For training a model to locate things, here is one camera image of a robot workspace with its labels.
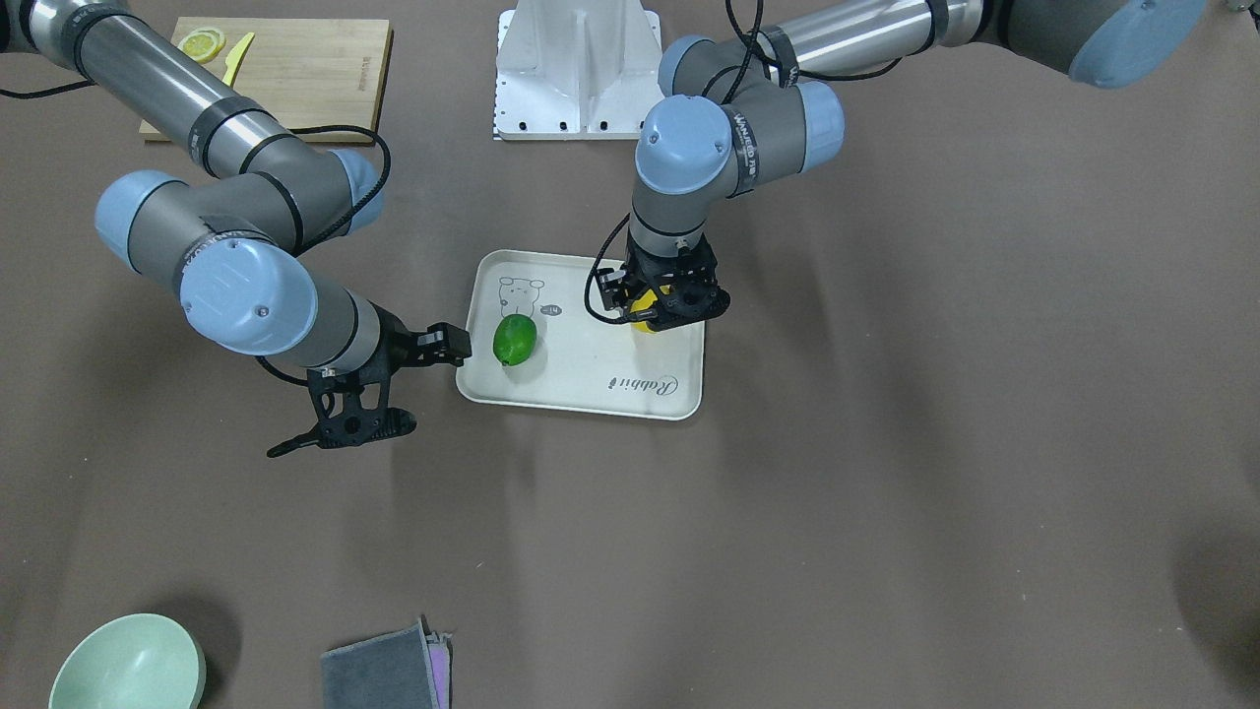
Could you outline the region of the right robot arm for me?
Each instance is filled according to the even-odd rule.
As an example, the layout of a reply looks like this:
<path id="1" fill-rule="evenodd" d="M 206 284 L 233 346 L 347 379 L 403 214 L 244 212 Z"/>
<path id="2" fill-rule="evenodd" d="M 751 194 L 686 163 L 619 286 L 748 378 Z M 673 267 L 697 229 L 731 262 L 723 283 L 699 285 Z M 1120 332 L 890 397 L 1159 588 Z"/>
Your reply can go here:
<path id="1" fill-rule="evenodd" d="M 210 176 L 194 186 L 130 173 L 94 208 L 100 239 L 166 285 L 203 337 L 355 383 L 391 382 L 402 366 L 459 366 L 472 354 L 462 329 L 410 331 L 300 261 L 379 217 L 388 150 L 374 165 L 355 150 L 310 147 L 123 1 L 5 1 L 3 50 L 37 53 L 107 89 Z"/>

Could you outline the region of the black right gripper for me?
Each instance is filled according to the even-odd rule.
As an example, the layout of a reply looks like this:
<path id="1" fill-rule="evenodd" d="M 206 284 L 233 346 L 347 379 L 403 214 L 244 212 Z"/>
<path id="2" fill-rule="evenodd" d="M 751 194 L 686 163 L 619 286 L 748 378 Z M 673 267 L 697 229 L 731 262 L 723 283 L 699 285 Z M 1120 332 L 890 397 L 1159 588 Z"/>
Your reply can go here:
<path id="1" fill-rule="evenodd" d="M 411 331 L 394 314 L 374 309 L 379 337 L 369 360 L 369 380 L 387 380 L 404 366 L 462 366 L 472 356 L 472 337 L 450 322 L 435 322 L 426 332 Z"/>

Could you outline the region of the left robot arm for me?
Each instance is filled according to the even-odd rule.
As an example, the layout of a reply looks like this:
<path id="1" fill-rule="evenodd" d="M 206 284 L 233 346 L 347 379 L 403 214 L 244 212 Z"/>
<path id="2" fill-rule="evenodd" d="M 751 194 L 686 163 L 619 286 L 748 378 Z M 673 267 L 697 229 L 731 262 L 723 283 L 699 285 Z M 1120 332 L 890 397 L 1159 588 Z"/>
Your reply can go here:
<path id="1" fill-rule="evenodd" d="M 835 157 L 835 84 L 886 76 L 936 47 L 987 43 L 1076 84 L 1121 89 L 1189 37 L 1202 1 L 842 1 L 779 24 L 762 14 L 728 42 L 680 37 L 662 55 L 662 99 L 635 149 L 620 268 L 593 266 L 598 322 L 650 332 L 730 306 L 706 235 L 711 207 Z"/>

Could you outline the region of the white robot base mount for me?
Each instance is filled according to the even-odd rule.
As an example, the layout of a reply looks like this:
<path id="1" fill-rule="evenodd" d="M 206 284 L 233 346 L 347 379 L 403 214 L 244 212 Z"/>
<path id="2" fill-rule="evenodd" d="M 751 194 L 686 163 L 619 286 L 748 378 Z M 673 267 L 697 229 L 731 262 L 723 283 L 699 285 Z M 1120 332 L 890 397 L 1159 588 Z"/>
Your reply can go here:
<path id="1" fill-rule="evenodd" d="M 496 28 L 494 139 L 639 139 L 662 99 L 656 13 L 639 1 L 519 1 Z"/>

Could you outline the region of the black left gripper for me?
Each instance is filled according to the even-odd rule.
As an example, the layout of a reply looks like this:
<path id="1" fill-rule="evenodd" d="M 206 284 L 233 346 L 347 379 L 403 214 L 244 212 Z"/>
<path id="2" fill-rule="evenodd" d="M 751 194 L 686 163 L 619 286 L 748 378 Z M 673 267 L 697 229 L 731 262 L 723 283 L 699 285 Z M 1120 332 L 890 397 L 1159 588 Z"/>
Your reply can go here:
<path id="1" fill-rule="evenodd" d="M 697 293 L 719 291 L 719 261 L 707 235 L 701 235 L 693 246 L 684 243 L 675 254 L 667 256 L 653 254 L 630 235 L 626 254 L 622 268 L 596 269 L 596 288 L 604 310 L 630 314 L 633 303 L 653 287 L 664 291 L 670 286 Z"/>

